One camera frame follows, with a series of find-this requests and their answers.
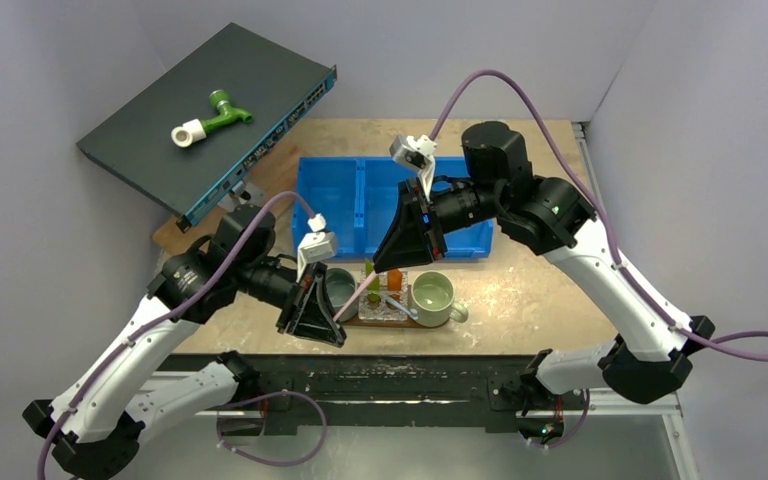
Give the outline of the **brown oval wooden tray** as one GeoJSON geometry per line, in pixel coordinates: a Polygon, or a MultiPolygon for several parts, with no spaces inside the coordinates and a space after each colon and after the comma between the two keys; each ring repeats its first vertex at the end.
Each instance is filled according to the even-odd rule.
{"type": "Polygon", "coordinates": [[[367,327],[367,328],[400,328],[400,329],[419,329],[419,330],[434,330],[439,329],[446,325],[448,321],[441,325],[428,327],[417,323],[415,320],[408,316],[395,319],[361,319],[358,315],[354,315],[347,320],[341,320],[340,324],[346,327],[367,327]]]}

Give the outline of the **grey mug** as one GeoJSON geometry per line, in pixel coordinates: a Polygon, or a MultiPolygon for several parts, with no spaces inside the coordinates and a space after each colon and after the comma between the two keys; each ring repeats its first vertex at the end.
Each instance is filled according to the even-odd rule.
{"type": "Polygon", "coordinates": [[[359,300],[355,299],[351,303],[348,302],[357,288],[354,275],[342,268],[329,267],[325,282],[326,292],[335,312],[340,311],[344,305],[348,304],[346,311],[337,320],[345,322],[354,317],[358,313],[359,300]]]}

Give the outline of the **green toothpaste tube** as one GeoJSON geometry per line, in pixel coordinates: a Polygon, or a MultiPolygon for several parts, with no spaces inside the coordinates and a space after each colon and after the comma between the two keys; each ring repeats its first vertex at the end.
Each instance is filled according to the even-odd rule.
{"type": "Polygon", "coordinates": [[[381,301],[380,299],[380,278],[379,274],[375,270],[373,262],[369,259],[365,261],[365,273],[367,283],[366,288],[366,300],[370,304],[376,304],[381,301]]]}

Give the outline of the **light green mug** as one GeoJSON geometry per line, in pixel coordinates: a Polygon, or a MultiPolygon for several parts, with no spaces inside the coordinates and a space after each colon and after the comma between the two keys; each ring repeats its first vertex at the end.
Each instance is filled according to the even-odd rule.
{"type": "Polygon", "coordinates": [[[411,284],[410,299],[420,326],[438,328],[449,321],[465,323],[469,310],[457,301],[451,279],[436,271],[421,272],[411,284]]]}

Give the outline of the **clear plastic blister pack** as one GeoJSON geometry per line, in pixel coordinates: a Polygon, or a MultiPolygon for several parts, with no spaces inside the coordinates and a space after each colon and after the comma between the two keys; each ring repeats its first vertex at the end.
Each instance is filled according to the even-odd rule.
{"type": "MultiPolygon", "coordinates": [[[[410,308],[409,293],[408,293],[409,283],[407,279],[407,274],[404,272],[402,273],[403,273],[403,282],[402,282],[401,303],[410,308]]],[[[404,313],[396,309],[390,308],[384,301],[384,297],[388,296],[387,272],[380,273],[379,278],[380,278],[379,294],[380,294],[381,301],[376,304],[368,303],[366,300],[366,289],[365,289],[365,291],[359,297],[358,316],[361,319],[395,319],[395,318],[401,318],[403,316],[406,316],[404,313]]]]}

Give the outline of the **white toothbrush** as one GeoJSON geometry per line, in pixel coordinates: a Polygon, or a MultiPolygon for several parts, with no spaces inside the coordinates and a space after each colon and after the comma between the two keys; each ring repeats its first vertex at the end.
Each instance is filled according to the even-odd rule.
{"type": "Polygon", "coordinates": [[[404,313],[408,318],[410,318],[412,320],[417,320],[418,319],[418,311],[416,309],[409,308],[409,307],[403,305],[400,301],[394,299],[391,296],[385,296],[384,297],[384,301],[386,302],[386,304],[390,308],[396,309],[396,310],[404,313]]]}

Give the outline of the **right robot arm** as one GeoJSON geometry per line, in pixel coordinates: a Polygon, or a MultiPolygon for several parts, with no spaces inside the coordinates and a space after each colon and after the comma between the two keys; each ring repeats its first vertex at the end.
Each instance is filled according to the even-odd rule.
{"type": "Polygon", "coordinates": [[[379,273],[442,260],[448,233],[494,220],[513,241],[570,278],[616,329],[605,344],[540,352],[521,381],[524,399],[544,407],[575,389],[608,387],[649,404],[676,392],[689,377],[692,354],[715,330],[704,315],[672,306],[650,284],[625,278],[631,263],[613,259],[594,205],[569,181],[534,173],[524,136],[500,121],[467,128],[461,137],[467,173],[437,182],[436,145],[400,135],[393,161],[412,171],[398,186],[394,219],[375,252],[379,273]]]}

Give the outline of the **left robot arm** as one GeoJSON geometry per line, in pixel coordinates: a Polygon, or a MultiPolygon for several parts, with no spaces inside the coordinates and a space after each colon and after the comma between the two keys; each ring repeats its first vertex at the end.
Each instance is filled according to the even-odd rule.
{"type": "Polygon", "coordinates": [[[263,379],[240,353],[217,355],[196,373],[154,390],[143,385],[187,338],[238,294],[276,307],[277,330],[342,346],[325,277],[336,237],[323,215],[308,218],[295,267],[273,255],[275,219],[244,205],[225,214],[217,230],[170,257],[146,295],[93,366],[54,399],[24,410],[45,441],[41,457],[75,479],[110,479],[162,431],[199,411],[253,407],[261,414],[291,400],[286,385],[263,379]]]}

